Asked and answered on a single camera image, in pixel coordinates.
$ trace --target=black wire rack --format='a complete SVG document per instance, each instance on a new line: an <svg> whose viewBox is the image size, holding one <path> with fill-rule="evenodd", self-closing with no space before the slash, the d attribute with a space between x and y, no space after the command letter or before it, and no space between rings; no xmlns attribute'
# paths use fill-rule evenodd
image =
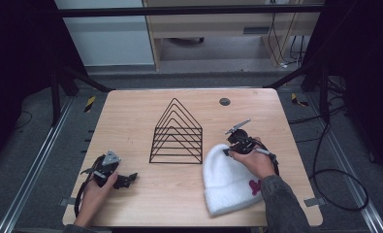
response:
<svg viewBox="0 0 383 233"><path fill-rule="evenodd" d="M203 163L203 128L176 98L155 126L149 163Z"/></svg>

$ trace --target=beanie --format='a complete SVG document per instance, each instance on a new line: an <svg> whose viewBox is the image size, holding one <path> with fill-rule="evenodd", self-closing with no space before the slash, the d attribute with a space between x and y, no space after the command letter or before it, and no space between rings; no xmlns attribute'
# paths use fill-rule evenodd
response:
<svg viewBox="0 0 383 233"><path fill-rule="evenodd" d="M238 211L263 199L261 181L243 164L225 155L223 150L228 148L216 145L203 164L207 208L212 216Z"/></svg>

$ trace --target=gray sleeve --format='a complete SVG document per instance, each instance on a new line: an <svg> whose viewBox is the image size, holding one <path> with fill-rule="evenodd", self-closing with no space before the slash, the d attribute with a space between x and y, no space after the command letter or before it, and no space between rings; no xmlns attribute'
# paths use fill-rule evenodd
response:
<svg viewBox="0 0 383 233"><path fill-rule="evenodd" d="M279 176L261 183L269 232L311 232L305 213L291 187Z"/></svg>
<svg viewBox="0 0 383 233"><path fill-rule="evenodd" d="M76 225L66 225L63 233L95 233L95 231L85 229Z"/></svg>

